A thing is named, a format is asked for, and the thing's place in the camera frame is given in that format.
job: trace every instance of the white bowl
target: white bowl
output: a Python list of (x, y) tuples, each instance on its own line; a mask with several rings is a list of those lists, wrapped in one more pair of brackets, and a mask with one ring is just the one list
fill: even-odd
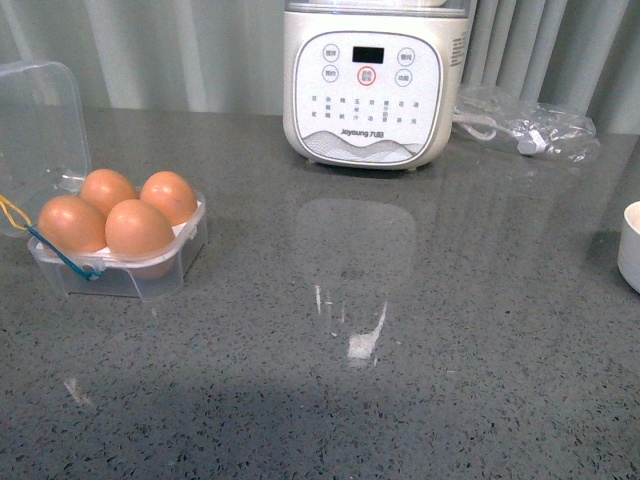
[(618, 269), (627, 283), (640, 292), (640, 202), (624, 210)]

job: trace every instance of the plastic bag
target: plastic bag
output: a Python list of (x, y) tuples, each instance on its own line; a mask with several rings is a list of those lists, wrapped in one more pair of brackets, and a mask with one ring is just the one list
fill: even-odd
[(590, 118), (518, 100), (498, 87), (461, 86), (453, 131), (509, 153), (578, 162), (600, 150)]

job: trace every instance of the blue twist tie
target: blue twist tie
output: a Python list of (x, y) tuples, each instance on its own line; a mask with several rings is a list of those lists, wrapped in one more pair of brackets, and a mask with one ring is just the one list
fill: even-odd
[(99, 272), (97, 270), (86, 270), (85, 271), (82, 268), (80, 268), (78, 265), (73, 263), (67, 256), (65, 256), (64, 253), (62, 253), (60, 250), (58, 250), (56, 247), (54, 247), (53, 244), (49, 240), (47, 240), (42, 235), (40, 235), (40, 233), (35, 228), (33, 228), (31, 225), (27, 225), (26, 228), (27, 228), (27, 230), (29, 230), (29, 233), (31, 233), (31, 235), (36, 237), (43, 244), (45, 244), (47, 247), (49, 247), (51, 250), (53, 250), (53, 252), (58, 256), (58, 258), (60, 260), (62, 260), (65, 263), (65, 265), (67, 265), (69, 268), (71, 268), (71, 270), (73, 270), (75, 273), (77, 273), (78, 275), (83, 277), (88, 282), (91, 281), (91, 280), (96, 280), (96, 279), (98, 279), (98, 278), (100, 278), (102, 276), (102, 272)]

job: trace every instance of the joyoung logo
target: joyoung logo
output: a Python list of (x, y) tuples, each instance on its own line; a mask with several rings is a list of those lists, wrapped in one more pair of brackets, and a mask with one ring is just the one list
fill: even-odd
[(384, 132), (374, 132), (372, 130), (347, 130), (346, 128), (342, 129), (340, 135), (344, 135), (346, 137), (384, 138)]

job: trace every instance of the wavy line pattern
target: wavy line pattern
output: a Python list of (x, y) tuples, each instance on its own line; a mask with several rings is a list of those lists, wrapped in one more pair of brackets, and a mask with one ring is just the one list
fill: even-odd
[(408, 160), (422, 147), (420, 144), (402, 145), (393, 140), (380, 140), (371, 145), (358, 147), (327, 131), (315, 132), (303, 140), (307, 147), (318, 155), (369, 163), (395, 163)]

